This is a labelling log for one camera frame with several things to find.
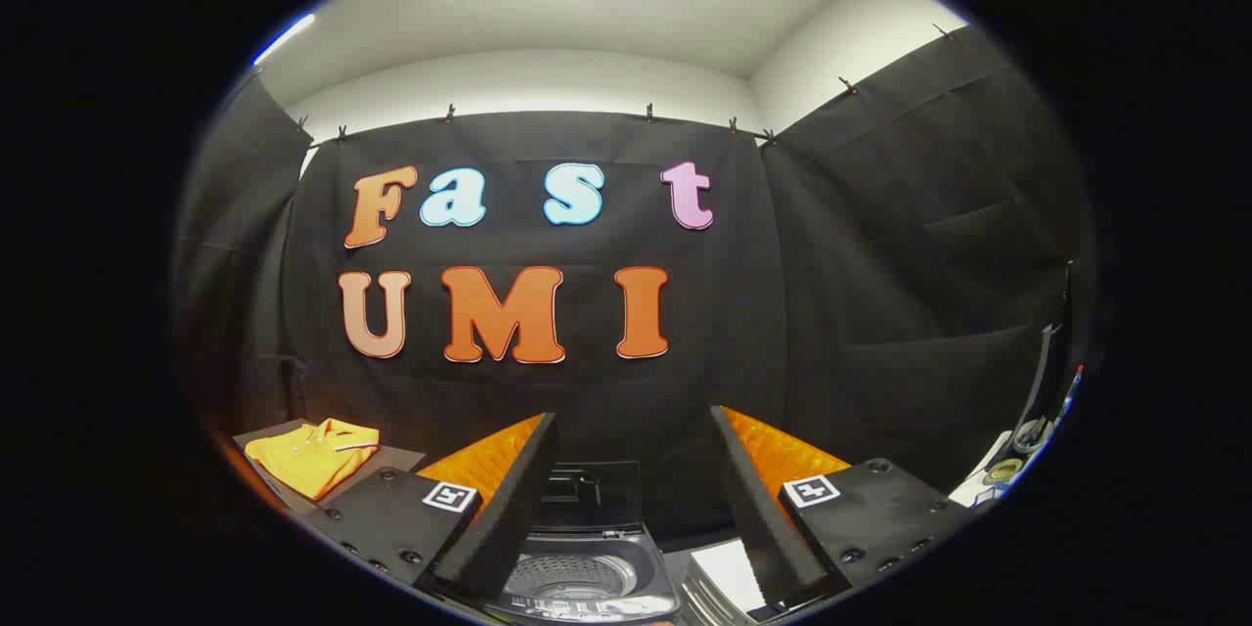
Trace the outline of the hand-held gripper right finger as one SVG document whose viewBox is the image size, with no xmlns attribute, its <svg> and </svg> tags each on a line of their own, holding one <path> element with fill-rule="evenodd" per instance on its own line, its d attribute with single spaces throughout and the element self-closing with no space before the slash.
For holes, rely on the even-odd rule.
<svg viewBox="0 0 1252 626">
<path fill-rule="evenodd" d="M 772 424 L 715 406 L 739 540 L 769 606 L 793 611 L 906 568 L 977 511 L 890 459 L 851 464 Z"/>
</svg>

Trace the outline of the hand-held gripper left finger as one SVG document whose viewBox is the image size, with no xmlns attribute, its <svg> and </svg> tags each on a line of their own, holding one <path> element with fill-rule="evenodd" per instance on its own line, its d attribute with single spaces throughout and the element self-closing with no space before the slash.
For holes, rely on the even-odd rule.
<svg viewBox="0 0 1252 626">
<path fill-rule="evenodd" d="M 303 520 L 394 582 L 485 603 L 538 517 L 556 419 L 537 414 L 421 471 L 381 466 Z"/>
</svg>

